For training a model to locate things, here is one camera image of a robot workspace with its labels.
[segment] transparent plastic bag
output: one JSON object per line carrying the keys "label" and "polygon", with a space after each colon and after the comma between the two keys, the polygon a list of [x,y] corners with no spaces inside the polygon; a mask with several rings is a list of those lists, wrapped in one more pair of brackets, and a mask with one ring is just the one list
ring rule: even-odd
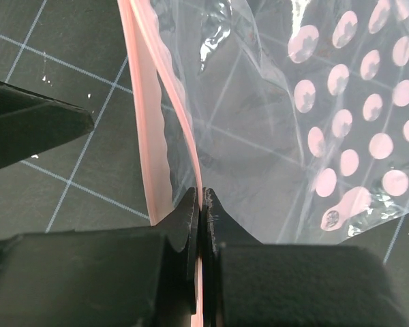
{"label": "transparent plastic bag", "polygon": [[202,181],[264,243],[339,243],[409,211],[409,0],[130,3],[174,201]]}

